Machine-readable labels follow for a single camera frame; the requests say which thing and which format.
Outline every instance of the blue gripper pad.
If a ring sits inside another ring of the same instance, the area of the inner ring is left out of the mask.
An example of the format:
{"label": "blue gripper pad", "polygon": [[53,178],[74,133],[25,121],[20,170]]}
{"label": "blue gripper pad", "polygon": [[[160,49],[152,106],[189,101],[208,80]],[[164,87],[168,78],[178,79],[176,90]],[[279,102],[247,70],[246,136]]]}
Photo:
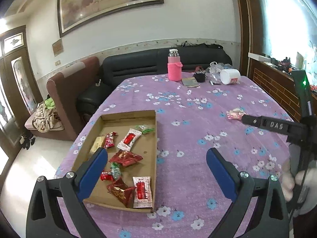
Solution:
{"label": "blue gripper pad", "polygon": [[240,186],[237,169],[232,163],[225,161],[215,148],[207,151],[206,161],[224,196],[235,202]]}
{"label": "blue gripper pad", "polygon": [[105,149],[99,148],[95,152],[95,154],[91,157],[89,161],[84,162],[78,169],[77,173],[80,174],[80,170],[83,167],[85,169],[84,164],[88,164],[87,170],[83,173],[77,187],[77,197],[79,201],[86,199],[92,193],[98,179],[100,178],[100,174],[105,168],[105,165],[108,161],[108,153]]}

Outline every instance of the white floor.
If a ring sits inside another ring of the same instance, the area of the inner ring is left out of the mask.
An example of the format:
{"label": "white floor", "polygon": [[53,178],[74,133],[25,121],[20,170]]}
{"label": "white floor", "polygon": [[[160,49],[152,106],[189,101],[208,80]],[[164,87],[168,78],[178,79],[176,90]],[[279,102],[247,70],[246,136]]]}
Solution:
{"label": "white floor", "polygon": [[72,144],[37,137],[33,146],[22,149],[16,157],[1,192],[0,207],[21,238],[25,238],[26,216],[37,177],[52,179]]}

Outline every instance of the cardboard tray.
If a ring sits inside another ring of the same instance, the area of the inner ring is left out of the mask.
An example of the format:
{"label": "cardboard tray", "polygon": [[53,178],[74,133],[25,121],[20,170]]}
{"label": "cardboard tray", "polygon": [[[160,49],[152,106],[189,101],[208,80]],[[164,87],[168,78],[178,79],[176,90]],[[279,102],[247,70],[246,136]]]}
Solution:
{"label": "cardboard tray", "polygon": [[[157,150],[157,125],[156,114],[154,110],[135,111],[127,113],[113,113],[101,115],[95,122],[94,126],[88,133],[81,149],[78,152],[77,158],[72,166],[72,171],[77,171],[80,165],[88,159],[90,148],[92,147],[96,137],[106,135],[110,132],[117,132],[114,142],[118,143],[126,136],[130,128],[135,128],[136,125],[146,124],[155,131],[147,133],[139,137],[132,146],[131,152],[139,154],[143,160],[131,165],[127,168],[121,167],[122,179],[130,187],[134,186],[133,176],[151,176],[151,190],[153,196],[152,208],[126,208],[115,196],[107,190],[107,185],[110,181],[101,181],[96,183],[89,198],[86,202],[97,204],[104,207],[133,211],[133,212],[153,212],[155,202],[155,185],[156,185],[156,150]],[[119,151],[117,147],[107,149],[108,161],[112,156]],[[105,170],[110,170],[111,163],[107,162]]]}

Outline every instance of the black leather sofa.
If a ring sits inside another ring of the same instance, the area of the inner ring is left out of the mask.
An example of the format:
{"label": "black leather sofa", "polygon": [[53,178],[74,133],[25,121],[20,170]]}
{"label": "black leather sofa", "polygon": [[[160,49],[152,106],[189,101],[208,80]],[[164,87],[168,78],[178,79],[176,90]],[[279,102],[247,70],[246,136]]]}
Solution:
{"label": "black leather sofa", "polygon": [[[179,50],[183,71],[192,72],[196,66],[206,69],[213,61],[232,65],[231,58],[220,45],[173,48]],[[123,80],[143,75],[166,74],[169,49],[151,49],[105,58],[99,70],[100,86],[92,85],[77,98],[76,108],[84,121],[88,121]]]}

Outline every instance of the green cloth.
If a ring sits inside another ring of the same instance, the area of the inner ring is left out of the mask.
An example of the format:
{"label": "green cloth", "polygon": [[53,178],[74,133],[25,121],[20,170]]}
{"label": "green cloth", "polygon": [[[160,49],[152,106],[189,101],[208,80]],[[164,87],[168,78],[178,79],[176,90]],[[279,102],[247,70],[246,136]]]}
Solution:
{"label": "green cloth", "polygon": [[45,105],[46,105],[48,110],[51,110],[53,107],[55,107],[55,103],[51,97],[49,99],[45,100]]}

